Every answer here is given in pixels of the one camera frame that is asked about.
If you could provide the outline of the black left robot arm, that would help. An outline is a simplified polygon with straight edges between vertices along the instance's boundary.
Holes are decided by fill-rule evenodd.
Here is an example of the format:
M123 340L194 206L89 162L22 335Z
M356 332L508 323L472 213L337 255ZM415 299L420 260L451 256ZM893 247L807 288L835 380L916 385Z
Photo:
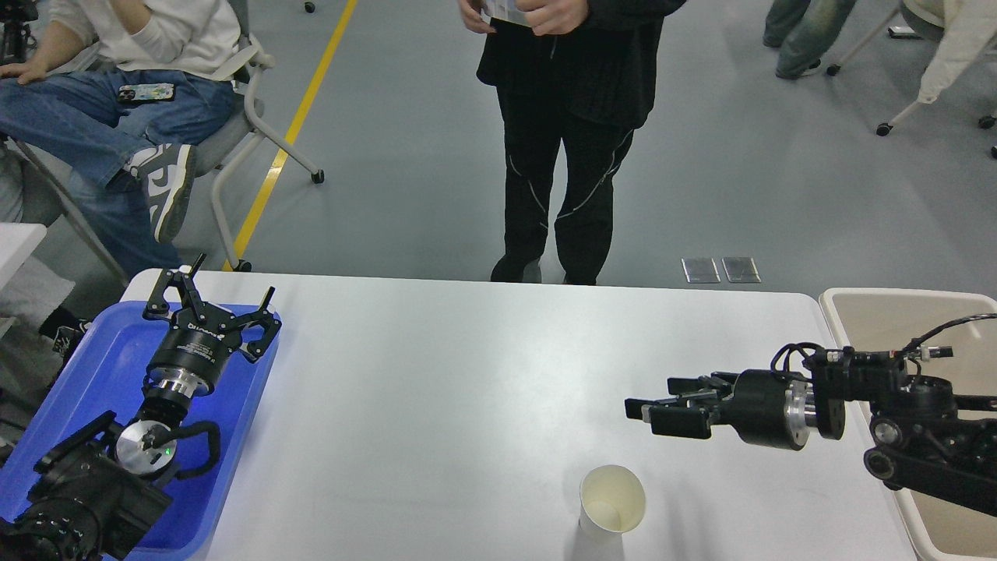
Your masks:
M2 469L4 560L185 560L217 525L282 320L197 266L86 332Z

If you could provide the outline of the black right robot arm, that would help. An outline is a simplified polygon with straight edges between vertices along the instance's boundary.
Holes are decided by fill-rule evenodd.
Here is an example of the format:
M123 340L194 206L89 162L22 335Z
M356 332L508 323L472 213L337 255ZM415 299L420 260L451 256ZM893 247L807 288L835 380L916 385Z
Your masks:
M958 317L894 351L787 344L768 369L669 379L668 397L627 398L625 413L655 436L707 439L725 424L744 443L799 451L812 431L843 437L845 404L865 402L875 444L863 464L873 477L891 490L994 515L995 398L958 395L950 381L921 369L925 360L953 355L950 347L930 347L930 338L994 317Z

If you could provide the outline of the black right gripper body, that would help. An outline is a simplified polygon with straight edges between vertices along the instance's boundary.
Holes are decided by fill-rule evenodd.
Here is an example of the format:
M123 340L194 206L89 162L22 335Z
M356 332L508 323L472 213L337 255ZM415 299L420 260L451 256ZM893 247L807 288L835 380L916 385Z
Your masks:
M744 443L800 451L813 433L840 440L845 408L826 396L818 381L797 372L749 369L734 376L709 420L729 425Z

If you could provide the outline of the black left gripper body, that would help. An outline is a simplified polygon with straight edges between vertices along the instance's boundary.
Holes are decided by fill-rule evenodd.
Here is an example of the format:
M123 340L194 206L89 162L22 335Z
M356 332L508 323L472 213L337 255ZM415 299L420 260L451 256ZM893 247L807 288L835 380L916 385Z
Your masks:
M167 322L167 333L146 367L149 385L185 397L214 392L229 358L242 344L238 318L227 309L209 308L200 314L183 309L159 313L147 309L146 320Z

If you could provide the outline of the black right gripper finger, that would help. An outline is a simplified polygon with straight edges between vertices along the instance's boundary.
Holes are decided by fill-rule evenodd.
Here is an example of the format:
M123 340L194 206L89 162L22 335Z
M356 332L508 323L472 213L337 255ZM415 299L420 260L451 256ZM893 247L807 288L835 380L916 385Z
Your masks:
M738 373L712 372L694 379L668 380L668 391L679 399L724 399L733 394Z
M627 418L649 424L655 436L709 439L720 402L716 399L627 398L624 408Z

